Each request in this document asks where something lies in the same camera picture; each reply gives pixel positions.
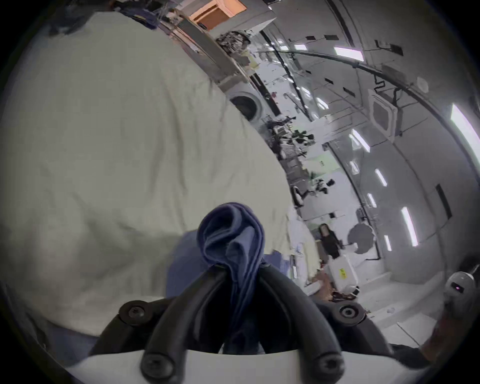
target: person's hand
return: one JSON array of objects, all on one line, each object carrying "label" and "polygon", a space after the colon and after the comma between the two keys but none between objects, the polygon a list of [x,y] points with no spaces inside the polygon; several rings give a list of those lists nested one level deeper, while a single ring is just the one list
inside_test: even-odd
[{"label": "person's hand", "polygon": [[454,318],[449,311],[444,310],[432,335],[419,348],[420,352],[428,361],[434,362],[440,353],[455,348],[463,338],[465,327],[465,321]]}]

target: white container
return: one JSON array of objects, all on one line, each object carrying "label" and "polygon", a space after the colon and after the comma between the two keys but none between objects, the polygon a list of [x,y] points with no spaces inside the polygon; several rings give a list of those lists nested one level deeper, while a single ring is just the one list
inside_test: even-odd
[{"label": "white container", "polygon": [[345,255],[340,255],[335,260],[328,255],[327,265],[338,292],[350,293],[350,287],[356,287],[359,284],[357,274]]}]

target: round porthole window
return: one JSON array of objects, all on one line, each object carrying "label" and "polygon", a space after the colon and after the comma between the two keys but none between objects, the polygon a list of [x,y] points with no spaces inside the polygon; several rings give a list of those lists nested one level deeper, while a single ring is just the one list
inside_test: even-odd
[{"label": "round porthole window", "polygon": [[235,96],[230,100],[248,121],[251,121],[257,113],[256,103],[247,96]]}]

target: black clothing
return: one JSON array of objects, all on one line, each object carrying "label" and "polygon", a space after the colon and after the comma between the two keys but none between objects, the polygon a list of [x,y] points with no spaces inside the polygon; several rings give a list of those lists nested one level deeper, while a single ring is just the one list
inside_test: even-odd
[{"label": "black clothing", "polygon": [[325,252],[331,255],[333,259],[339,257],[340,251],[338,249],[341,247],[341,244],[336,238],[335,232],[331,230],[328,236],[324,236],[322,230],[320,228],[318,229],[320,230],[322,245],[324,246]]}]

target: woman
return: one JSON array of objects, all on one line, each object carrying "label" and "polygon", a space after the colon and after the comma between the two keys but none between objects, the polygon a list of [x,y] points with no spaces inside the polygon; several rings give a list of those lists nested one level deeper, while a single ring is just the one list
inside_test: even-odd
[{"label": "woman", "polygon": [[327,224],[320,224],[318,227],[320,231],[320,240],[324,246],[326,254],[329,254],[336,259],[340,256],[339,248],[342,248],[342,244],[336,238],[335,232],[333,232]]}]

